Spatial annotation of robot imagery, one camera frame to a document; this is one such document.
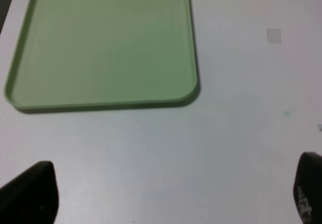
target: green tray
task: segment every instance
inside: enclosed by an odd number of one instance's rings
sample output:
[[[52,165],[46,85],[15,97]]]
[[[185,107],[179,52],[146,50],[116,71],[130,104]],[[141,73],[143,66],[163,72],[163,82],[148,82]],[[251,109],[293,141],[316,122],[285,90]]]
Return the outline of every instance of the green tray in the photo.
[[[198,88],[189,0],[30,0],[5,87],[21,110],[183,103]]]

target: table surface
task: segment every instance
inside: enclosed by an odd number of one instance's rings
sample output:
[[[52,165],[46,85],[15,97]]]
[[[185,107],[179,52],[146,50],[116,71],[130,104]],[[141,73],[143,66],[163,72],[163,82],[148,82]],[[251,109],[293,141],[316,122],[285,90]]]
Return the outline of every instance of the table surface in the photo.
[[[28,0],[0,35],[3,89]],[[322,0],[192,0],[201,93],[182,108],[24,114],[0,97],[0,186],[53,161],[57,224],[297,223],[322,153]],[[267,29],[281,29],[269,44]]]

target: white table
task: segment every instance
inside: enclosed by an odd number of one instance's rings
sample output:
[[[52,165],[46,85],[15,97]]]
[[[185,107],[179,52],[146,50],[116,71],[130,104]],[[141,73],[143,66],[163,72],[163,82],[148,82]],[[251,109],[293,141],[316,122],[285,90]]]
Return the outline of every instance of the white table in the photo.
[[[2,96],[0,186],[51,160],[57,224],[300,224],[297,162],[322,154],[322,0],[192,1],[194,103],[28,115]],[[0,36],[1,89],[27,2],[12,1]]]

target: small square sticker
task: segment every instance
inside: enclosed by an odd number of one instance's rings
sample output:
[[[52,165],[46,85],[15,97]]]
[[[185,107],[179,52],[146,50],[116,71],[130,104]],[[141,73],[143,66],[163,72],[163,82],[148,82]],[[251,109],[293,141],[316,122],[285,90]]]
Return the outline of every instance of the small square sticker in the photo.
[[[281,44],[281,29],[267,29],[267,40],[269,44]]]

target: tray rounded corner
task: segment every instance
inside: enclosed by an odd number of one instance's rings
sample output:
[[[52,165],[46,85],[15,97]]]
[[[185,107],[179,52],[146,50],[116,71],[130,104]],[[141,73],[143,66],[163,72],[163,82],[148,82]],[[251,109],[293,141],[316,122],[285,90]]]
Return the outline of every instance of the tray rounded corner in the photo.
[[[16,109],[24,109],[23,106],[15,103],[12,98],[11,98],[11,93],[9,92],[10,90],[8,89],[8,86],[6,85],[5,88],[4,88],[4,97],[5,97],[5,100],[10,104],[12,105],[14,108]]]
[[[181,92],[180,95],[172,99],[173,103],[178,103],[180,105],[189,105],[193,103],[200,94],[200,83],[198,77],[195,77],[195,80],[192,84],[192,87],[188,91]]]

